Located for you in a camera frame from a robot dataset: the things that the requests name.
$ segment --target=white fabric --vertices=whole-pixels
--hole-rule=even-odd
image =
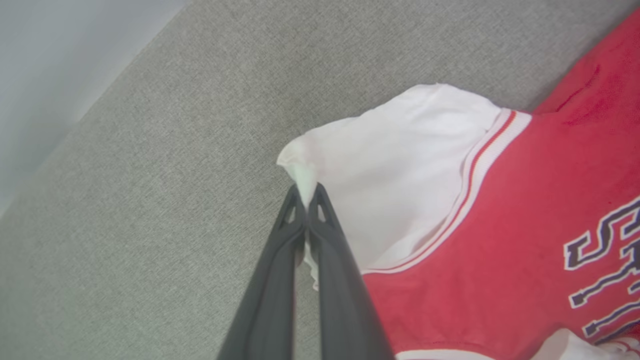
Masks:
[[[600,345],[600,347],[607,349],[608,351],[627,351],[629,349],[639,350],[640,341],[624,336],[622,338],[615,338],[609,343],[604,343]]]
[[[434,350],[410,350],[396,354],[396,360],[494,360],[492,357],[478,354],[477,352],[434,349]]]
[[[278,165],[308,202],[327,189],[360,269],[409,256],[461,189],[461,167],[500,108],[449,85],[417,85],[359,117],[294,139]],[[305,261],[315,264],[310,256]]]
[[[560,329],[542,344],[531,360],[638,360],[635,352],[596,347],[580,339],[568,329]]]

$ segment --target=gray carpet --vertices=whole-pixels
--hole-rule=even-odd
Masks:
[[[418,83],[530,110],[637,5],[217,0],[178,14],[0,220],[0,359],[211,359],[302,132]],[[317,359],[299,271],[298,359]]]

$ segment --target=red jersey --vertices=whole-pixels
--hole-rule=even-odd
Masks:
[[[364,280],[399,359],[528,359],[640,319],[640,12],[533,115],[505,110],[439,231]]]

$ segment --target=red fabric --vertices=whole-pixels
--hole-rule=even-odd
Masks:
[[[621,249],[640,240],[629,225],[640,220],[637,199],[640,11],[581,59],[534,112],[489,169],[469,214],[434,253],[399,273],[364,276],[394,350],[528,359],[562,327],[594,342],[639,319],[640,290],[628,290],[640,281],[633,249],[621,259]],[[596,251],[601,220],[625,205],[628,213],[611,223],[605,255],[565,270],[565,245],[589,231],[591,244],[582,252]],[[626,277],[572,308],[570,295],[625,264]],[[613,320],[602,323],[609,315]],[[598,322],[587,334],[585,327]]]

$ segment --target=cloth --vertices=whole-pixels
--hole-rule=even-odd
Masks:
[[[411,255],[451,211],[460,168],[500,108],[449,85],[418,85],[357,118],[289,143],[277,163],[308,202],[319,181],[331,194],[361,269]],[[317,280],[317,265],[305,261]]]
[[[594,346],[568,329],[560,329],[545,340],[531,360],[638,360],[636,332],[637,329],[625,337]]]
[[[595,343],[637,321],[639,75],[636,11],[533,117],[501,113],[419,251],[365,271],[398,358],[526,359],[560,328]]]

